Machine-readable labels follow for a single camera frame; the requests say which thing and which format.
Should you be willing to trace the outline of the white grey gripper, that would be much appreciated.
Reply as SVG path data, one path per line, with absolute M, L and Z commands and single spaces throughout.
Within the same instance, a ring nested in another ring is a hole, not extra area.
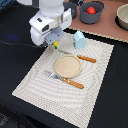
M 37 46 L 53 44 L 63 36 L 63 30 L 72 23 L 71 9 L 39 10 L 29 21 L 33 43 Z

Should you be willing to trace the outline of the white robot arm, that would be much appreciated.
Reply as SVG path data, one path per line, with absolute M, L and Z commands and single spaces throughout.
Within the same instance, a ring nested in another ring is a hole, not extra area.
M 53 44 L 63 36 L 63 30 L 72 23 L 71 9 L 64 10 L 64 0 L 17 0 L 39 11 L 29 20 L 33 43 L 37 46 Z

